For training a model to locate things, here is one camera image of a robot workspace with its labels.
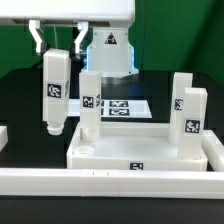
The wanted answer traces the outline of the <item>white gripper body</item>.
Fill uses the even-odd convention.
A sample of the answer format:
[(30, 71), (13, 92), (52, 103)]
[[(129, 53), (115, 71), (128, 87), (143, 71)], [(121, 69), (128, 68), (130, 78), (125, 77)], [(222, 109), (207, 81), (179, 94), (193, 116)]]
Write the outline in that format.
[(135, 21), (135, 0), (0, 0), (0, 24), (127, 28)]

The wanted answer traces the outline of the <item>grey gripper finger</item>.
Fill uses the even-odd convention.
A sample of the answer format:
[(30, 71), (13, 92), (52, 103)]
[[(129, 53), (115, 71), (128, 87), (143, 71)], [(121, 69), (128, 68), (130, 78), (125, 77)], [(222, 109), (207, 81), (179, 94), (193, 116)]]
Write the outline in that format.
[(88, 22), (79, 22), (77, 24), (77, 30), (78, 30), (78, 35), (74, 39), (72, 45), (71, 45), (71, 57), (75, 59), (80, 59), (82, 55), (82, 48), (81, 48), (81, 43), (83, 39), (85, 38), (87, 32), (89, 29), (89, 23)]
[(29, 31), (36, 42), (36, 53), (43, 56), (47, 49), (47, 43), (41, 34), (41, 22), (39, 20), (30, 20)]

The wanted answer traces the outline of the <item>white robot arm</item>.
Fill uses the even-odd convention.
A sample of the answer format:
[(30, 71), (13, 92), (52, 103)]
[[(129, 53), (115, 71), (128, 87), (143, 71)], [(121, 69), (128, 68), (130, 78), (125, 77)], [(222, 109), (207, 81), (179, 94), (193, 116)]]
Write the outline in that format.
[[(128, 40), (134, 21), (135, 0), (0, 0), (0, 24), (28, 25), (39, 55), (46, 49), (40, 34), (43, 26), (76, 27), (73, 56), (85, 55), (85, 68), (100, 71), (105, 78), (138, 72)], [(93, 39), (84, 54), (81, 43), (89, 30)]]

